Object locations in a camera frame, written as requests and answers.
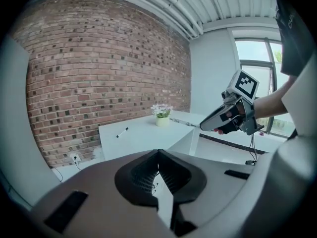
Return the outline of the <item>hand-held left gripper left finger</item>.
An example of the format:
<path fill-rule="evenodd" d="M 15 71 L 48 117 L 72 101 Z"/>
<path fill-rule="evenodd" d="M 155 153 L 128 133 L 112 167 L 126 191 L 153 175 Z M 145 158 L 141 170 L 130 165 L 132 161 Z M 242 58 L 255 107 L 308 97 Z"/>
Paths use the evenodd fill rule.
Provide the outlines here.
<path fill-rule="evenodd" d="M 117 170 L 141 157 L 130 154 L 91 165 L 59 184 L 32 208 L 32 222 L 53 238 L 171 238 L 171 230 L 151 207 L 135 206 L 117 191 Z M 49 215 L 75 191 L 88 194 L 63 233 L 45 224 Z"/>

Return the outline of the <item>silver pen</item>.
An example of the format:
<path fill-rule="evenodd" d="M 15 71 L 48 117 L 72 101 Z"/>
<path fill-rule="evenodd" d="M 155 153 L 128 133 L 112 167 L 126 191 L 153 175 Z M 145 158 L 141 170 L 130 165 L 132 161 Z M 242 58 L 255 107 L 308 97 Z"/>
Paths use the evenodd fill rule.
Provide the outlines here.
<path fill-rule="evenodd" d="M 193 123 L 190 123 L 190 122 L 187 122 L 187 121 L 183 121 L 183 120 L 179 120 L 179 119 L 175 119 L 175 118 L 170 118 L 170 120 L 173 121 L 173 122 L 175 122 L 175 123 L 183 124 L 183 125 L 185 125 L 185 126 L 200 128 L 200 125 L 199 125 L 199 124 L 193 124 Z"/>

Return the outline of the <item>pink flowers in pale pot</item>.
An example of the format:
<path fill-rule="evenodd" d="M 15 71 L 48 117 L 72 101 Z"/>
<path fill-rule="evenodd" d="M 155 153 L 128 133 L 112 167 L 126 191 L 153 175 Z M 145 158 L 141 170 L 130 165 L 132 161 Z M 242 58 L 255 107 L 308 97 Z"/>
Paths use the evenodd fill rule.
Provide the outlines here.
<path fill-rule="evenodd" d="M 169 116 L 173 106 L 168 104 L 155 104 L 151 107 L 152 114 L 156 117 L 156 126 L 164 127 L 169 125 Z"/>

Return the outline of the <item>white ceiling pipe bundle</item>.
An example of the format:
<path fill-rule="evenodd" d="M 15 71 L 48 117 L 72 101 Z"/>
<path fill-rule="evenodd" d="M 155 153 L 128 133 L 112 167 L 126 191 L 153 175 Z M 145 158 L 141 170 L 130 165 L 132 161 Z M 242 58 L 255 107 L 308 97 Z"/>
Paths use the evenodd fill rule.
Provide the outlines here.
<path fill-rule="evenodd" d="M 151 11 L 177 31 L 194 39 L 203 34 L 201 21 L 185 0 L 134 0 L 144 9 Z"/>

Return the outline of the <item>white desk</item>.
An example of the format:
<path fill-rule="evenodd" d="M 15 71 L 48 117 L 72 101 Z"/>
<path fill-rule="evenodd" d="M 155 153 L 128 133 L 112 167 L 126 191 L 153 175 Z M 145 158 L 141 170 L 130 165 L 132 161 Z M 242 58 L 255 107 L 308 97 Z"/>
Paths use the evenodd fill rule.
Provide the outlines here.
<path fill-rule="evenodd" d="M 204 115 L 173 111 L 169 118 L 200 124 Z M 129 129 L 116 138 L 126 127 Z M 103 160 L 108 161 L 146 150 L 163 149 L 195 155 L 200 128 L 185 126 L 169 120 L 169 125 L 156 126 L 155 116 L 116 122 L 99 127 Z"/>

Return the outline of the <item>person's black shirt torso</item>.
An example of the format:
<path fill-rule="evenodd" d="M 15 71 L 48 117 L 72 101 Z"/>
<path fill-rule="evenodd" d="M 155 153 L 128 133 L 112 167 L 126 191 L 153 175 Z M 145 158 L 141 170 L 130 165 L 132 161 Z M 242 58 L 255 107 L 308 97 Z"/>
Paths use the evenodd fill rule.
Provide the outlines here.
<path fill-rule="evenodd" d="M 315 41 L 294 7 L 287 0 L 276 0 L 275 19 L 282 42 L 281 72 L 298 77 L 315 48 Z"/>

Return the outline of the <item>black framed window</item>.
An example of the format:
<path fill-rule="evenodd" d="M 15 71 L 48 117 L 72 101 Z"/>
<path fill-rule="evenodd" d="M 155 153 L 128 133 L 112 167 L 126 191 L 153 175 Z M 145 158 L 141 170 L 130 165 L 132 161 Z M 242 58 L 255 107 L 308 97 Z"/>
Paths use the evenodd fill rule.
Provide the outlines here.
<path fill-rule="evenodd" d="M 280 89 L 289 76 L 281 72 L 282 44 L 269 39 L 235 40 L 241 68 L 253 76 L 259 87 L 256 98 L 262 98 Z M 263 131 L 275 136 L 289 137 L 295 129 L 289 114 L 258 119 Z"/>

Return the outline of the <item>person's right forearm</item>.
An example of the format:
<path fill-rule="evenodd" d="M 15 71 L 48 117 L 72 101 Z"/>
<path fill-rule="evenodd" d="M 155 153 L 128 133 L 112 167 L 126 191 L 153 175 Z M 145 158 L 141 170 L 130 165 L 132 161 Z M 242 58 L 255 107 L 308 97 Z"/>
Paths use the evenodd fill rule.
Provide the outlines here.
<path fill-rule="evenodd" d="M 288 113 L 282 102 L 283 96 L 291 88 L 297 77 L 290 76 L 288 81 L 272 94 L 258 98 L 254 101 L 255 118 L 270 118 Z"/>

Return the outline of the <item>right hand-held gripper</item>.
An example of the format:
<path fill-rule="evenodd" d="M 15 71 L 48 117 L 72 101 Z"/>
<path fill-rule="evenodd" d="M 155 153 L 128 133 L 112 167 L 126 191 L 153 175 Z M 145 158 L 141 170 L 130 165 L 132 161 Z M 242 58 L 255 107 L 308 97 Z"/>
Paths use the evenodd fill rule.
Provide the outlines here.
<path fill-rule="evenodd" d="M 238 130 L 252 135 L 262 130 L 263 125 L 257 123 L 255 118 L 254 100 L 259 82 L 243 70 L 234 73 L 228 87 L 222 92 L 223 105 L 213 111 L 201 123 L 200 129 L 212 131 L 229 123 L 233 107 L 237 107 L 240 113 L 233 121 L 236 122 Z"/>

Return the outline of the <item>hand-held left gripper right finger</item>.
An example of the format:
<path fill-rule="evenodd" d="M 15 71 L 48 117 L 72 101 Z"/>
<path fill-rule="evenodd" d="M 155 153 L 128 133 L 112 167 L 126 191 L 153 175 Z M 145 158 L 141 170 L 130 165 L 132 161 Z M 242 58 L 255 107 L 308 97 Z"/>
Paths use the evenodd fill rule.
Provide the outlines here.
<path fill-rule="evenodd" d="M 160 150 L 158 170 L 173 196 L 170 228 L 185 235 L 217 217 L 253 168 Z"/>

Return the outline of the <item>person's right hand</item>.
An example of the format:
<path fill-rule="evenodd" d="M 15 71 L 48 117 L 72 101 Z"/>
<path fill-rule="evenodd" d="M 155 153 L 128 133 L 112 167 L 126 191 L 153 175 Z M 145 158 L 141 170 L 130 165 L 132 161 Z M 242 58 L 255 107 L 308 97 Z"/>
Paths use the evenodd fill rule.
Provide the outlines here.
<path fill-rule="evenodd" d="M 233 121 L 236 117 L 240 116 L 238 108 L 237 107 L 231 108 L 229 111 L 226 112 L 225 115 L 229 123 L 221 127 L 215 128 L 214 132 L 218 132 L 219 134 L 228 134 L 230 132 L 234 132 L 238 130 L 238 126 L 236 125 L 236 122 Z"/>

